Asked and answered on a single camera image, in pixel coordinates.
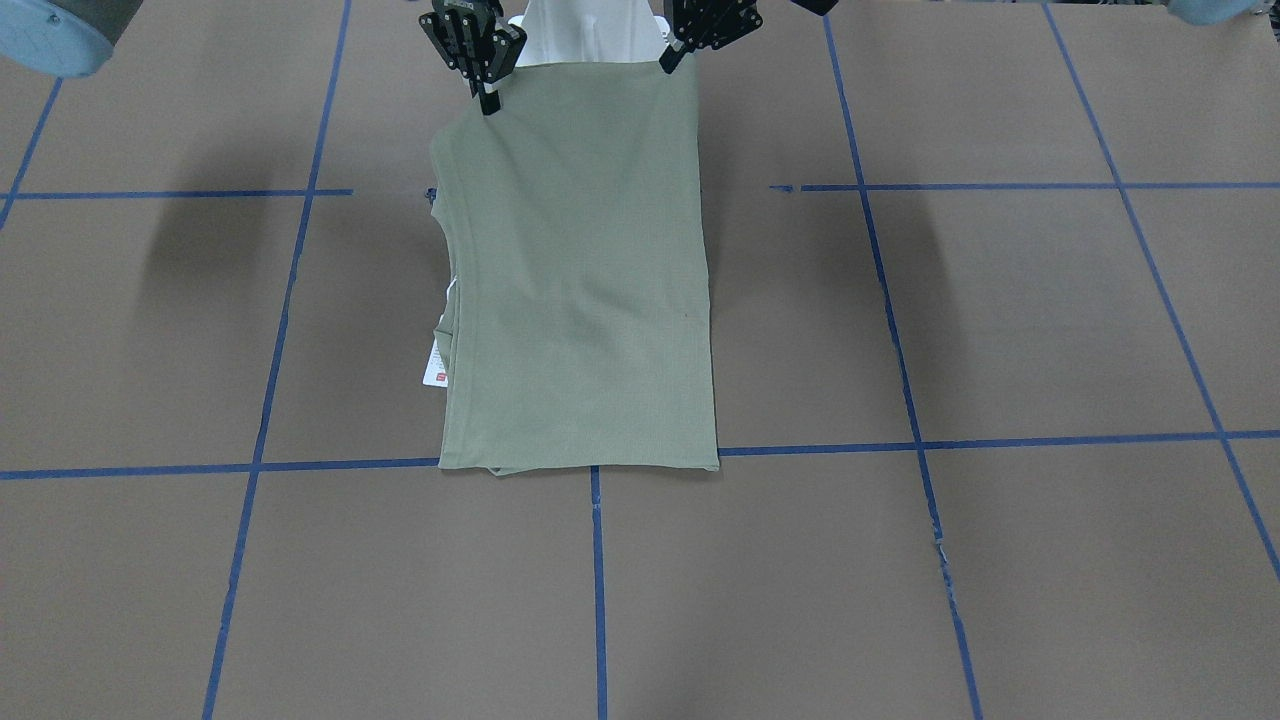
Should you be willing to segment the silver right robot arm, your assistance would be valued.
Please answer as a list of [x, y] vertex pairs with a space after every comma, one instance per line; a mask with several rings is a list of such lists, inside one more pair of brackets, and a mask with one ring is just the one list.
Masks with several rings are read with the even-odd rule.
[[[138, 1], [4, 1], [3, 55], [58, 78], [95, 74], [141, 9]], [[467, 81], [484, 114], [500, 110], [497, 83], [509, 76], [527, 33], [498, 1], [434, 1], [419, 18], [445, 65]]]

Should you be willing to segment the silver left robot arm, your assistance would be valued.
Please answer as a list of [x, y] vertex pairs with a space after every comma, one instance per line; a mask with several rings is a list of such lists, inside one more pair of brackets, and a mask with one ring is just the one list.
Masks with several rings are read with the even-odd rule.
[[[1240, 15], [1267, 15], [1275, 1], [1152, 1], [1189, 26], [1216, 26]], [[659, 63], [668, 74], [687, 55], [719, 50], [763, 27], [755, 1], [664, 1], [660, 28], [668, 47]]]

